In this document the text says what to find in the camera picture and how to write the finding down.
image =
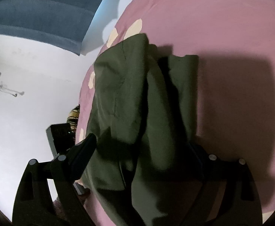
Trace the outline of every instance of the bed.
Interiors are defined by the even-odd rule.
[[[221,159],[244,158],[262,211],[270,215],[275,210],[275,0],[133,0],[100,53],[137,33],[146,33],[162,56],[199,55],[197,142]],[[80,92],[76,142],[85,137],[95,77],[91,66]],[[176,225],[189,203],[171,200],[170,220]],[[114,225],[93,194],[84,206],[98,225]],[[137,210],[151,210],[151,203]],[[150,218],[145,221],[152,225]]]

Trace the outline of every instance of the white wall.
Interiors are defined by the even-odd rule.
[[[0,81],[25,92],[16,98],[0,92],[0,209],[10,220],[28,161],[53,158],[45,129],[65,122],[78,104],[88,68],[131,1],[103,0],[80,56],[46,43],[0,35]],[[54,199],[53,183],[50,190]]]

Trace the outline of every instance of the green garment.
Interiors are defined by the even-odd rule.
[[[201,173],[189,142],[196,129],[197,64],[196,55],[158,58],[145,34],[106,50],[94,63],[86,136],[96,135],[97,149],[82,180],[117,226],[154,224],[166,212],[159,205],[146,210],[143,203],[151,204],[156,184]]]

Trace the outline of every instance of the pink fabric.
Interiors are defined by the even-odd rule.
[[[198,142],[222,159],[244,158],[263,212],[275,210],[275,0],[133,0],[112,45],[137,19],[162,54],[200,56]],[[77,131],[87,126],[91,72]]]

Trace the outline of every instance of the green fabric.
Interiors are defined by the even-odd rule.
[[[94,63],[86,135],[96,135],[97,149],[82,180],[117,226],[149,225],[165,216],[159,205],[143,212],[155,191],[149,183],[183,182],[191,170],[201,173],[189,144],[196,130],[197,64],[196,55],[158,58],[145,34],[106,50]]]

